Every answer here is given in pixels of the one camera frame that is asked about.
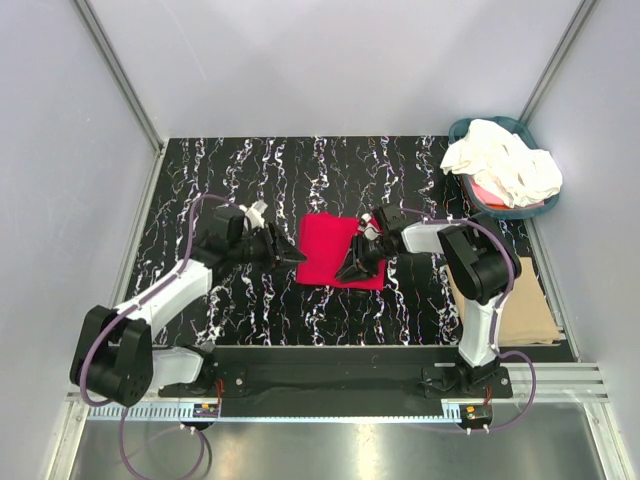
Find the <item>aluminium front rail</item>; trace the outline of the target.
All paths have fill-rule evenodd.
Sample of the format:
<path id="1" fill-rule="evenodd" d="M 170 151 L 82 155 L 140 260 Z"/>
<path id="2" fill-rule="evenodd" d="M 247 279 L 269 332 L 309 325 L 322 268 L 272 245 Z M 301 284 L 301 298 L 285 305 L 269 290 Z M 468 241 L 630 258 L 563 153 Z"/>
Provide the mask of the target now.
<path id="1" fill-rule="evenodd" d="M 526 363 L 506 363 L 509 385 L 516 403 L 525 403 L 532 385 L 531 369 Z M 601 373 L 591 363 L 535 363 L 535 402 L 608 402 Z"/>

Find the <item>left connector board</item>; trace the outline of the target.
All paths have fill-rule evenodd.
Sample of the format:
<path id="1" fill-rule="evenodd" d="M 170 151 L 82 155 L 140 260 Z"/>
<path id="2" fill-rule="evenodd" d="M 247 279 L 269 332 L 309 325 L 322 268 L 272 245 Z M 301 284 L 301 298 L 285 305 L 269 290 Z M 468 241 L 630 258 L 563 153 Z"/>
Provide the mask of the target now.
<path id="1" fill-rule="evenodd" d="M 194 418 L 218 418 L 220 416 L 220 401 L 195 403 L 193 406 Z"/>

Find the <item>white t shirt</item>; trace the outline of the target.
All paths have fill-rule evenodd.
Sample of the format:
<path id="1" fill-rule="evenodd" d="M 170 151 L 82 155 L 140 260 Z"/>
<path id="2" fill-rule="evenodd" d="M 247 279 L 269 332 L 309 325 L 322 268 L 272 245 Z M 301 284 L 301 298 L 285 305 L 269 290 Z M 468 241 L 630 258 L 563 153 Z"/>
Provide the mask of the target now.
<path id="1" fill-rule="evenodd" d="M 528 147 L 522 136 L 494 121 L 474 119 L 447 149 L 446 174 L 467 175 L 509 208 L 529 207 L 560 192 L 562 173 L 551 154 Z"/>

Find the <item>red t shirt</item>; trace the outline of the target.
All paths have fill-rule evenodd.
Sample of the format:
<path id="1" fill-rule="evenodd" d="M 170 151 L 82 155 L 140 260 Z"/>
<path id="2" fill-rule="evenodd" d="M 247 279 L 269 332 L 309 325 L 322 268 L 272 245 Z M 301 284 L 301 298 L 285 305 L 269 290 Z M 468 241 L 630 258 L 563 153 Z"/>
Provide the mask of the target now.
<path id="1" fill-rule="evenodd" d="M 358 231 L 359 219 L 330 213 L 307 213 L 299 228 L 299 251 L 307 258 L 298 265 L 296 282 L 305 286 L 352 288 L 365 291 L 384 289 L 386 261 L 379 263 L 373 278 L 341 283 L 335 275 L 344 263 L 351 238 Z"/>

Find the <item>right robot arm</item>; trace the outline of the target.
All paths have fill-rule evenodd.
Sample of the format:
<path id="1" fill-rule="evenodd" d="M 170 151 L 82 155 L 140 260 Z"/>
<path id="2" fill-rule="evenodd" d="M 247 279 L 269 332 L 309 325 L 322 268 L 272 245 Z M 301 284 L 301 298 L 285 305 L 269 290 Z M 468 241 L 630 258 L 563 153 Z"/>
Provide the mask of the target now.
<path id="1" fill-rule="evenodd" d="M 522 267 L 496 222 L 484 213 L 467 219 L 431 219 L 423 212 L 388 204 L 359 220 L 345 259 L 335 274 L 340 283 L 374 277 L 379 263 L 400 255 L 445 257 L 465 299 L 463 334 L 456 362 L 423 380 L 431 394 L 482 396 L 509 358 L 499 347 L 504 306 Z"/>

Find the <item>left frame post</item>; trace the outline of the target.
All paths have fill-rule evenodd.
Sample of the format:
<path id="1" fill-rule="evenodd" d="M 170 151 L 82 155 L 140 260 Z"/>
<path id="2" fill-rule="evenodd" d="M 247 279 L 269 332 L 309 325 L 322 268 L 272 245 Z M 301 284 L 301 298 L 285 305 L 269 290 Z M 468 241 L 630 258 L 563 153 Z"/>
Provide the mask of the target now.
<path id="1" fill-rule="evenodd" d="M 112 76 L 131 114 L 136 120 L 147 143 L 156 155 L 163 149 L 165 141 L 161 138 L 144 108 L 129 76 L 127 75 L 107 32 L 94 7 L 87 0 L 72 0 L 71 4 L 99 52 L 103 63 Z"/>

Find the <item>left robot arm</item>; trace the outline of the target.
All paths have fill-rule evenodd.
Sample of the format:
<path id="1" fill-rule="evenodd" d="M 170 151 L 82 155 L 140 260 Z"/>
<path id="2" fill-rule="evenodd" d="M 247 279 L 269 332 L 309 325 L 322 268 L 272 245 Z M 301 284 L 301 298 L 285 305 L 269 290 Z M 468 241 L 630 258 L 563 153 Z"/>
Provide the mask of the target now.
<path id="1" fill-rule="evenodd" d="M 215 386 L 209 347 L 162 347 L 162 329 L 244 265 L 291 270 L 306 256 L 264 218 L 267 205 L 198 205 L 190 212 L 186 252 L 157 282 L 113 307 L 97 305 L 83 321 L 70 380 L 92 407 L 131 407 L 150 390 L 183 386 L 196 396 Z"/>

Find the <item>right frame post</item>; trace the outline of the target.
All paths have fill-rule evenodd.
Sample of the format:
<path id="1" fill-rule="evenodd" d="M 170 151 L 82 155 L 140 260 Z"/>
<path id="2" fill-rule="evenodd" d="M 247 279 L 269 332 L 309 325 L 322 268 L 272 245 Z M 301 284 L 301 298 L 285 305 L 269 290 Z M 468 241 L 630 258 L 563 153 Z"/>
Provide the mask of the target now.
<path id="1" fill-rule="evenodd" d="M 529 125 L 532 121 L 536 111 L 550 90 L 554 79 L 576 44 L 578 37 L 599 4 L 600 1 L 598 0 L 581 0 L 578 2 L 577 8 L 566 25 L 520 113 L 519 121 L 521 123 Z"/>

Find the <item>pink t shirt in basket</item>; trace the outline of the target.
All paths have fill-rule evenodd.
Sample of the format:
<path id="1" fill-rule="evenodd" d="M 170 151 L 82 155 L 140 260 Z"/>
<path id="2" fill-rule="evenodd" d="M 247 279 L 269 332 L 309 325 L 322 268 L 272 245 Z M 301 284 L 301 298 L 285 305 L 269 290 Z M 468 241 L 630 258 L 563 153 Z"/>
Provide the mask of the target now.
<path id="1" fill-rule="evenodd" d="M 481 186 L 479 186 L 474 181 L 471 181 L 471 190 L 472 190 L 472 193 L 475 195 L 475 197 L 478 199 L 478 201 L 482 205 L 487 206 L 487 207 L 492 208 L 492 209 L 497 209 L 497 210 L 524 210 L 524 209 L 538 208 L 538 207 L 542 207 L 544 205 L 544 201 L 542 201 L 542 202 L 538 202 L 538 203 L 527 205 L 527 206 L 509 207 L 498 196 L 496 196 L 496 195 L 492 194 L 491 192 L 483 189 Z"/>

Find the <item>teal laundry basket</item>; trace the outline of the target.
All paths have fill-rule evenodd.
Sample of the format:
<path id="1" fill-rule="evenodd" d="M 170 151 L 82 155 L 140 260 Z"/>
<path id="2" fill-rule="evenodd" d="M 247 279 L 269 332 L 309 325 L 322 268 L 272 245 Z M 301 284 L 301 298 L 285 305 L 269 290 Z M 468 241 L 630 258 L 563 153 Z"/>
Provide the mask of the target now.
<path id="1" fill-rule="evenodd" d="M 488 121 L 496 123 L 512 134 L 517 134 L 527 147 L 531 149 L 538 147 L 537 142 L 535 141 L 528 127 L 518 120 L 506 116 L 494 116 L 489 117 Z M 537 215 L 541 215 L 552 209 L 558 203 L 558 200 L 560 198 L 559 194 L 552 195 L 544 199 L 544 205 L 538 208 L 524 210 L 497 210 L 484 206 L 478 201 L 478 199 L 472 193 L 471 181 L 474 180 L 468 175 L 462 174 L 460 176 L 462 189 L 469 203 L 476 210 L 485 212 L 493 216 L 494 218 L 501 220 L 525 220 Z"/>

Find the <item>frame post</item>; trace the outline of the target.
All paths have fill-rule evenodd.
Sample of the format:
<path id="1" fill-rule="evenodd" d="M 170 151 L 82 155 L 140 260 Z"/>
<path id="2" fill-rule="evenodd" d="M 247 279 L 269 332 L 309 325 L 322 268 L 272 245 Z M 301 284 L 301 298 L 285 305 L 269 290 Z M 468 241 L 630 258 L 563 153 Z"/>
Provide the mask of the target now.
<path id="1" fill-rule="evenodd" d="M 147 143 L 156 155 L 163 149 L 165 141 L 161 138 L 144 108 L 129 76 L 127 75 L 107 32 L 94 7 L 87 0 L 72 0 L 71 4 L 99 52 L 103 63 L 112 76 L 131 114 L 136 120 Z"/>
<path id="2" fill-rule="evenodd" d="M 519 121 L 521 123 L 529 125 L 532 121 L 536 111 L 550 90 L 554 79 L 576 44 L 578 37 L 599 4 L 600 1 L 598 0 L 581 0 L 578 2 L 577 8 L 566 25 L 520 113 Z"/>

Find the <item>right connector board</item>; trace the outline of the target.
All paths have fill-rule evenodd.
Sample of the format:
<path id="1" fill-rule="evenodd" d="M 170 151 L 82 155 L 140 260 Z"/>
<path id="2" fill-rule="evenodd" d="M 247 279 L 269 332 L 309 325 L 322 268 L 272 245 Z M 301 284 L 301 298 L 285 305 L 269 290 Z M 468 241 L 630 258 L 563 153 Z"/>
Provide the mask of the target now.
<path id="1" fill-rule="evenodd" d="M 461 408 L 461 424 L 466 428 L 478 429 L 489 426 L 493 420 L 490 404 L 465 405 Z"/>

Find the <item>connector board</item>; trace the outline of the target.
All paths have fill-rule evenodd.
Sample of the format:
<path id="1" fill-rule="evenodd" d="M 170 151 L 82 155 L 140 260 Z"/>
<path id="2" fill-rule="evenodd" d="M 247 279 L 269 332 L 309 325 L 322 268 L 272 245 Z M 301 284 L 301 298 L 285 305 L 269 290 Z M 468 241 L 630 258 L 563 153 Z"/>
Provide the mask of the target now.
<path id="1" fill-rule="evenodd" d="M 220 416 L 220 401 L 195 403 L 193 406 L 194 418 L 218 418 Z"/>
<path id="2" fill-rule="evenodd" d="M 493 420 L 490 404 L 465 405 L 461 408 L 461 424 L 466 428 L 478 429 L 489 426 Z"/>

